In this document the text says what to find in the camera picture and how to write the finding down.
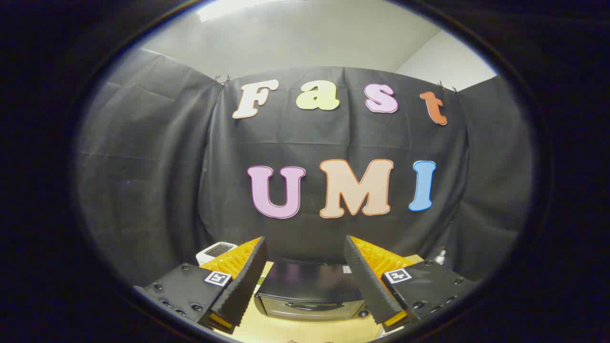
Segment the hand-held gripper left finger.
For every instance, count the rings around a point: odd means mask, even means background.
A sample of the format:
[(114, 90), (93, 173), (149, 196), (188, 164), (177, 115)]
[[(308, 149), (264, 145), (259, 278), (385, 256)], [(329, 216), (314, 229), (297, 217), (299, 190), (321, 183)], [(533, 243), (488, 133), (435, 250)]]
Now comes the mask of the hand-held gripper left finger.
[(181, 263), (148, 286), (134, 289), (176, 316), (232, 334), (241, 324), (266, 261), (266, 239), (258, 237), (203, 265)]

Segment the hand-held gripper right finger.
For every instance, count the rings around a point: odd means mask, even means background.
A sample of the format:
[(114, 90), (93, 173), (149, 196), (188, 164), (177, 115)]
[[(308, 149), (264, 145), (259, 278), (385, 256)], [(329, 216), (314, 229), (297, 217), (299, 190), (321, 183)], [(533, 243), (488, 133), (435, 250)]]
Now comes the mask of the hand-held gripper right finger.
[(476, 283), (433, 260), (414, 262), (354, 236), (344, 256), (375, 322), (392, 331), (438, 316)]

